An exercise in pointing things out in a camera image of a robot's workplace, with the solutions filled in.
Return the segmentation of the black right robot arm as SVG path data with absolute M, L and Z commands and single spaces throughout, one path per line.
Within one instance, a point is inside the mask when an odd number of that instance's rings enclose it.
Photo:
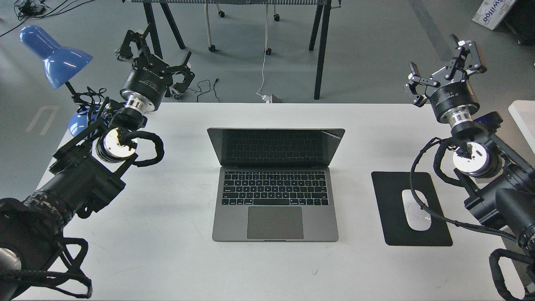
M 476 42 L 459 40 L 451 35 L 455 53 L 449 64 L 422 77 L 415 63 L 405 91 L 413 105 L 430 102 L 436 120 L 451 127 L 451 137 L 433 138 L 415 158 L 409 187 L 421 210 L 441 221 L 470 231 L 497 235 L 516 242 L 521 253 L 498 248 L 489 256 L 491 275 L 497 293 L 505 301 L 516 298 L 506 287 L 500 259 L 508 258 L 525 265 L 527 275 L 534 279 L 534 191 L 533 166 L 498 135 L 502 118 L 496 111 L 474 119 L 480 105 L 469 83 L 473 74 L 487 71 Z M 479 221 L 470 224 L 452 220 L 431 210 L 417 196 L 413 175 L 423 154 L 438 145 L 434 157 L 435 174 L 445 183 L 463 187 L 469 197 L 464 207 Z

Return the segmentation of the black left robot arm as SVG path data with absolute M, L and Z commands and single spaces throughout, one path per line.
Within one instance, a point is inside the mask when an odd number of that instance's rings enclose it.
M 191 52 L 178 66 L 170 66 L 150 52 L 144 33 L 128 31 L 118 60 L 132 61 L 120 91 L 123 102 L 105 98 L 87 104 L 87 125 L 59 148 L 50 166 L 53 177 L 25 200 L 1 200 L 1 299 L 10 301 L 31 286 L 69 292 L 69 280 L 86 287 L 76 298 L 90 298 L 92 282 L 82 272 L 88 242 L 65 237 L 63 230 L 75 215 L 85 219 L 102 210 L 125 188 L 122 176 L 130 166 L 159 163 L 162 139 L 146 126 L 145 113 L 156 111 L 168 89 L 182 94 L 195 75 Z

